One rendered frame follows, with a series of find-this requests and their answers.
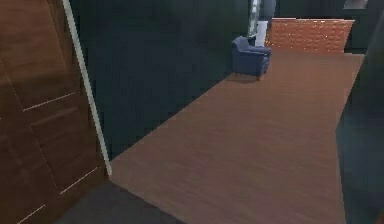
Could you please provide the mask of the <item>window with pale frame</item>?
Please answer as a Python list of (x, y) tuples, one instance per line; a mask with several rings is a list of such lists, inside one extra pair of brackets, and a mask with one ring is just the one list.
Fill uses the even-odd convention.
[(257, 37), (266, 33), (268, 3), (267, 0), (250, 0), (248, 36)]

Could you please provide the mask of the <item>brown wooden room door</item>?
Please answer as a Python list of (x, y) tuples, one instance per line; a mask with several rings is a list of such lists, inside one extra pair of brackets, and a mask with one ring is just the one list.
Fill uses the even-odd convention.
[(0, 224), (53, 224), (107, 179), (63, 0), (0, 0)]

